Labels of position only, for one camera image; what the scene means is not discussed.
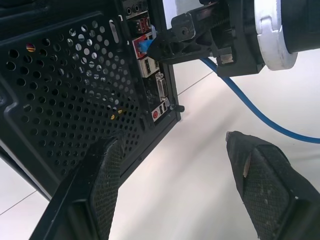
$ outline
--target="rear i/o panel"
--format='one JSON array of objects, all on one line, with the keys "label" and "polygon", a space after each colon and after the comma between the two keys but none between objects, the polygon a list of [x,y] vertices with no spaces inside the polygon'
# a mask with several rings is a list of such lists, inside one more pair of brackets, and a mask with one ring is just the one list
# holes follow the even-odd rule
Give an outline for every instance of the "rear i/o panel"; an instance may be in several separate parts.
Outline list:
[{"label": "rear i/o panel", "polygon": [[140,44],[152,40],[152,23],[148,12],[147,0],[122,0],[126,13],[131,41],[137,59],[138,67],[143,79],[149,112],[153,122],[158,121],[168,112],[168,88],[164,74],[161,73],[159,63],[147,56],[145,49],[141,50]]}]

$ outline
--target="perforated metal panel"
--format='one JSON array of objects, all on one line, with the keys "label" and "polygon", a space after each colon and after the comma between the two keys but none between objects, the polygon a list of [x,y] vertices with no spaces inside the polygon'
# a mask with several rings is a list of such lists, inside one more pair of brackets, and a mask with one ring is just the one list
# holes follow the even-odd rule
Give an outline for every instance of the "perforated metal panel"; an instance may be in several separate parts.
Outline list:
[{"label": "perforated metal panel", "polygon": [[13,99],[4,117],[20,136],[16,144],[58,180],[100,137],[124,131],[124,157],[142,139],[125,45],[115,43],[109,19],[98,15],[1,48],[2,85]]}]

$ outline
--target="white floor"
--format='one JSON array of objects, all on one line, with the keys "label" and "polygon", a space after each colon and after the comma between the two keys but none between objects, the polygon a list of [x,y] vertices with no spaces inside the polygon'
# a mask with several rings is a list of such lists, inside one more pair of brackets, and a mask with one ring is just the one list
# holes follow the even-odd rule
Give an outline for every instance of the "white floor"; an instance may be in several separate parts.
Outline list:
[{"label": "white floor", "polygon": [[[320,51],[299,55],[282,72],[234,78],[275,122],[320,137]],[[182,121],[119,190],[110,240],[255,240],[235,187],[227,131],[279,146],[294,168],[320,190],[320,148],[285,137],[258,120],[200,61],[174,66]],[[0,239],[27,240],[48,202],[0,161]]]}]

